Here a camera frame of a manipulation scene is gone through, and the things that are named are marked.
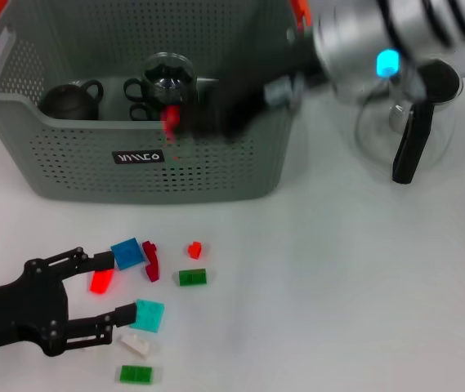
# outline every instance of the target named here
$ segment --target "black handle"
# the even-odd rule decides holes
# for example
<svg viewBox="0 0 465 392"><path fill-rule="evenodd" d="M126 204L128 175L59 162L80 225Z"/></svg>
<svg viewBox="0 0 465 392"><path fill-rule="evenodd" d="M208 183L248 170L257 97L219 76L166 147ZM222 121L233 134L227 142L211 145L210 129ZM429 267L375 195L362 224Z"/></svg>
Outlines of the black handle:
<svg viewBox="0 0 465 392"><path fill-rule="evenodd" d="M89 82L86 82L85 84L82 85L82 90L87 91L90 87L96 86L98 87L98 93L94 97L94 101L99 104L101 100L103 99L103 95L105 94L105 91L103 90L103 85L98 82L97 80L91 80Z"/></svg>
<svg viewBox="0 0 465 392"><path fill-rule="evenodd" d="M394 159L392 180L397 184L411 184L414 179L430 137L434 108L434 105L426 103L412 107L403 139Z"/></svg>
<svg viewBox="0 0 465 392"><path fill-rule="evenodd" d="M138 118L134 115L136 110L144 110L145 118ZM159 121L159 115L148 104L134 104L129 109L129 115L132 121Z"/></svg>
<svg viewBox="0 0 465 392"><path fill-rule="evenodd" d="M123 84L123 91L125 92L125 96L128 100L132 102L145 102L145 98L143 96L131 96L127 93L127 89L132 86L133 84L137 84L141 88L141 81L136 78L128 79L125 84Z"/></svg>

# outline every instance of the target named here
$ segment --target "building block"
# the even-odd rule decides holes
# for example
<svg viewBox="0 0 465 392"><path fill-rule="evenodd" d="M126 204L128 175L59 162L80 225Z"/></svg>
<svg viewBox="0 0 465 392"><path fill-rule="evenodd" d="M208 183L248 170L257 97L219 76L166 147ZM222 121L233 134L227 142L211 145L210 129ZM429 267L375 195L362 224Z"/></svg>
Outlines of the building block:
<svg viewBox="0 0 465 392"><path fill-rule="evenodd" d="M150 385L152 384L153 373L152 367L123 365L119 374L119 381L125 384Z"/></svg>
<svg viewBox="0 0 465 392"><path fill-rule="evenodd" d="M192 259L198 260L199 256L201 256L201 243L192 243L192 245L189 245L188 251Z"/></svg>
<svg viewBox="0 0 465 392"><path fill-rule="evenodd" d="M105 294L107 288L109 288L113 275L114 269L96 271L92 277L91 292L95 292L96 294Z"/></svg>
<svg viewBox="0 0 465 392"><path fill-rule="evenodd" d="M141 246L149 261L149 264L145 267L145 272L151 282L156 282L159 280L159 262L156 256L156 246L150 241L143 243Z"/></svg>
<svg viewBox="0 0 465 392"><path fill-rule="evenodd" d="M207 284L207 270L190 269L180 271L180 286L196 286L198 284Z"/></svg>
<svg viewBox="0 0 465 392"><path fill-rule="evenodd" d="M137 300L136 322L129 327L148 332L158 332L165 305L158 302Z"/></svg>
<svg viewBox="0 0 465 392"><path fill-rule="evenodd" d="M114 245L110 249L114 253L114 258L118 263L120 271L126 270L127 268L145 261L143 253L141 253L140 245L137 243L135 238L119 243L118 245Z"/></svg>
<svg viewBox="0 0 465 392"><path fill-rule="evenodd" d="M123 335L119 339L122 345L130 349L132 352L146 358L150 351L150 343L141 339L137 335Z"/></svg>

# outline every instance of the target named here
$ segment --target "black teapot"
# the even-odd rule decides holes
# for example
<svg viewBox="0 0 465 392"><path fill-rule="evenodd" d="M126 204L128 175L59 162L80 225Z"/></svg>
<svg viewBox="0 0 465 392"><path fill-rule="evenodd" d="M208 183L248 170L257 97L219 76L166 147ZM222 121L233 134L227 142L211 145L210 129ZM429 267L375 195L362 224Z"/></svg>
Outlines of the black teapot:
<svg viewBox="0 0 465 392"><path fill-rule="evenodd" d="M98 87L96 97L87 92L92 86ZM81 87L64 84L50 90L39 104L39 109L48 117L60 120L98 120L98 105L103 93L103 86L97 80L86 82Z"/></svg>

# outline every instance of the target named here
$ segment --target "white table surface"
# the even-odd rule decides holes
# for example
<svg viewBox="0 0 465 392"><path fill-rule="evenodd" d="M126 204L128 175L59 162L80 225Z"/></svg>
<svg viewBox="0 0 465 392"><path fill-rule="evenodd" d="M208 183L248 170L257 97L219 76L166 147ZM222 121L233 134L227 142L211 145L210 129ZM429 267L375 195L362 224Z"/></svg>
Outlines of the white table surface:
<svg viewBox="0 0 465 392"><path fill-rule="evenodd" d="M0 391L411 392L465 390L465 92L448 153L410 187L354 154L353 114L310 98L269 197L177 207L63 203L27 186L0 142L0 284L24 262L137 237L159 248L162 279L118 273L104 296L66 283L73 318L136 298L165 304L147 362L119 344L47 358L0 349ZM201 261L183 248L199 240ZM207 267L206 287L173 274ZM115 331L115 336L133 330ZM154 386L115 381L122 364L156 367Z"/></svg>

